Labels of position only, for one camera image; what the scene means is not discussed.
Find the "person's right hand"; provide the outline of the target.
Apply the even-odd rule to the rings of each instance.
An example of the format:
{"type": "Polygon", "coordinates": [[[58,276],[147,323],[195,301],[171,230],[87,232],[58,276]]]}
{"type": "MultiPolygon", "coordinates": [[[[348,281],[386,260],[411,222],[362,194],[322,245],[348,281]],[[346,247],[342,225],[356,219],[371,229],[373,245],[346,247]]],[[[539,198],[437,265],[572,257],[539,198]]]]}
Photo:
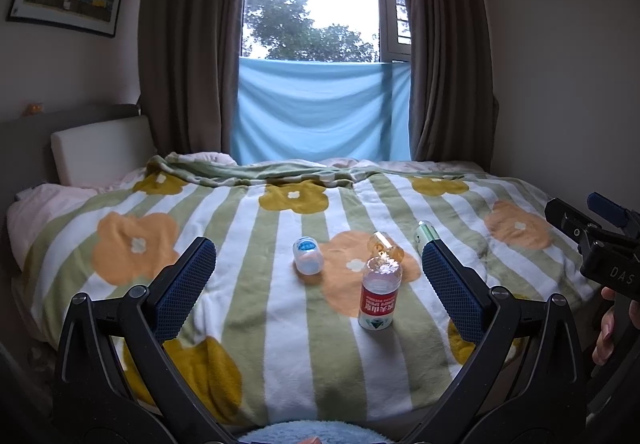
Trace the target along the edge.
{"type": "MultiPolygon", "coordinates": [[[[640,311],[637,301],[630,301],[627,319],[631,321],[634,328],[640,329],[640,311]]],[[[600,334],[596,342],[596,347],[592,352],[592,360],[594,364],[598,366],[603,366],[614,351],[613,333],[615,320],[616,315],[614,308],[610,308],[602,317],[600,334]]]]}

